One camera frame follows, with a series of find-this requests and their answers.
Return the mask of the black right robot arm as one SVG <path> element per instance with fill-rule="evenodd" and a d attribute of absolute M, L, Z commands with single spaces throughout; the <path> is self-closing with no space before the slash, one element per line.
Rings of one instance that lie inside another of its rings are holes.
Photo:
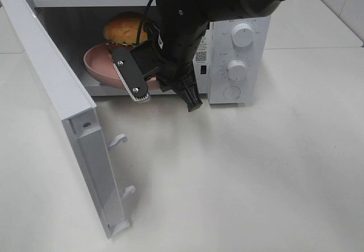
<path fill-rule="evenodd" d="M 167 62 L 157 73 L 162 89 L 173 90 L 194 111 L 202 105 L 193 57 L 210 22 L 271 15 L 285 0 L 156 0 L 159 31 L 153 36 Z"/>

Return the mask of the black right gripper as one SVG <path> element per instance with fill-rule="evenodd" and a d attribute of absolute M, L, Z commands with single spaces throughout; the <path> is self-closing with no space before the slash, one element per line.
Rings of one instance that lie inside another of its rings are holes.
<path fill-rule="evenodd" d="M 156 50 L 164 60 L 164 65 L 156 74 L 157 80 L 163 91 L 175 91 L 186 103 L 189 112 L 202 105 L 193 58 L 208 27 L 206 20 L 183 17 L 162 19 L 159 24 L 150 24 Z"/>

